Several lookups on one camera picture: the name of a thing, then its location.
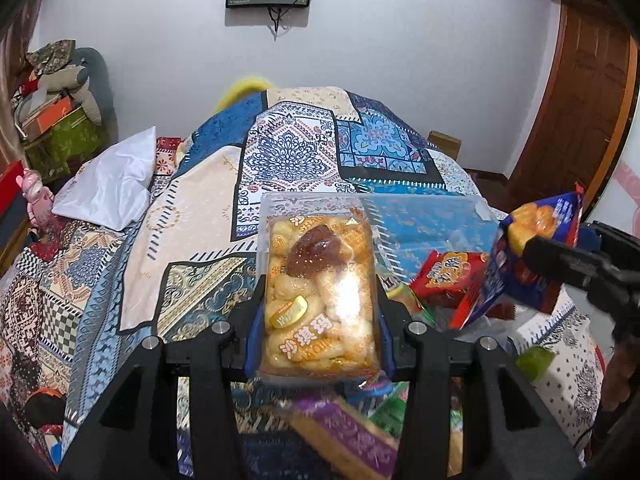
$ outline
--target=transparent plastic box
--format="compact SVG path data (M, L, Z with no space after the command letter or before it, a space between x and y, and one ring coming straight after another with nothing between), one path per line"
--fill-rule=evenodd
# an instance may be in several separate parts
M409 282L432 250L489 251L498 227L486 201L479 196L270 192L262 197L260 211L257 272L268 277L265 304L260 314L263 334L260 372L263 376L276 377L340 380L375 374L380 368L380 331L376 320L374 260L392 270L403 281ZM306 230L299 231L299 226L305 223ZM362 232L355 237L356 244L364 244L359 256L355 259L347 257L337 266L335 262L329 266L321 264L320 271L313 269L309 274L297 272L295 268L287 270L290 269L290 251L309 228L324 226L324 238L317 233L320 242L326 244L324 248L330 245L327 237L333 234L345 245L351 244L351 241L346 242L347 235L343 238L339 226L334 229L336 224L350 224L345 228L362 228ZM292 232L296 232L294 239L291 238ZM361 318L345 322L331 311L332 300L327 298L328 293L323 290L319 276L329 267L329 272L335 271L338 278L330 275L327 280L334 280L338 284L337 288L334 287L336 291L345 290L344 279L350 279L354 265L361 272L358 273L359 285L351 294L351 303L360 302ZM291 290L294 292L290 293L287 288L276 294L274 279L287 272L298 275L280 276L278 285L293 287ZM366 305L367 295L371 297L372 309ZM316 318L306 319L311 313L316 314L316 310L322 318L320 324ZM364 314L371 311L371 316ZM305 324L297 327L296 323L301 319ZM334 325L342 328L350 326L352 333L338 336L340 344L321 344L328 337L327 333L335 330ZM291 334L284 332L292 328L296 331ZM353 337L358 335L353 332L362 336L362 345L354 345ZM283 341L270 343L274 333L286 337ZM318 346L318 351L328 352L326 355L329 360L313 362L320 361L313 358L313 345ZM344 348L365 346L369 351L363 350L360 355L356 355L357 350L340 353Z

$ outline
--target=metal screw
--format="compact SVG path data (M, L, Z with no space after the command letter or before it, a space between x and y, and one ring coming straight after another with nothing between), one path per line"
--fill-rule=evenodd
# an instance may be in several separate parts
M412 321L409 323L409 332L420 335L427 332L427 326L421 321Z
M229 323L226 321L217 321L213 325L211 325L211 329L216 334L226 333L230 328L231 328L231 325L229 325Z
M480 338L480 346L485 350L495 350L498 348L498 342L493 337L485 335Z
M145 350L153 350L159 344L160 344L160 340L154 335L145 337L142 340L142 348L144 348Z

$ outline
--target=stuffed toy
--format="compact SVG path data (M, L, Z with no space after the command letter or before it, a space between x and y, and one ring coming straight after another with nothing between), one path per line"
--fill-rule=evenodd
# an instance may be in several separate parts
M42 185L42 178L35 170L26 170L23 176L16 176L15 181L27 201L27 213L31 224L46 231L51 221L53 193Z

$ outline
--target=snack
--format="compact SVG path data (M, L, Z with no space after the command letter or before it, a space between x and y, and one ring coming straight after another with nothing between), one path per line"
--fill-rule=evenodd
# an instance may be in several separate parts
M270 218L260 371L327 380L380 370L364 215Z
M582 187L576 185L575 192L525 204L502 220L484 278L470 287L450 327L473 322L500 298L550 314L562 284L531 272L522 253L537 235L575 247L583 195Z
M376 411L369 416L369 420L392 437L400 439L408 398L409 383L398 383L391 396L380 404Z
M488 257L487 253L431 251L409 286L427 304L456 308L473 280L482 277Z
M379 264L376 264L376 274L380 279L386 296L390 300L402 303L413 319L422 321L431 327L436 326L433 316L420 304L420 301L409 285L402 282L394 273Z
M285 400L276 412L346 478L383 480L393 476L396 466L407 395L408 384L400 383L392 396L397 404L395 410L402 411L402 415L394 414L401 419L397 424L392 423L399 428L394 436L380 428L379 420L374 421L374 418L387 418L382 416L380 408L367 419L337 396ZM462 412L452 407L447 476L462 472L462 437Z

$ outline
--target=blue snack bag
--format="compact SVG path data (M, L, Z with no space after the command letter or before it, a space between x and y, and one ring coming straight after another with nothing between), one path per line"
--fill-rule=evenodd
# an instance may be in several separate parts
M584 189L520 206L500 222L484 278L472 286L456 309L450 328L462 328L495 303L513 301L551 314L562 283L531 272L522 259L527 241L536 235L575 247Z

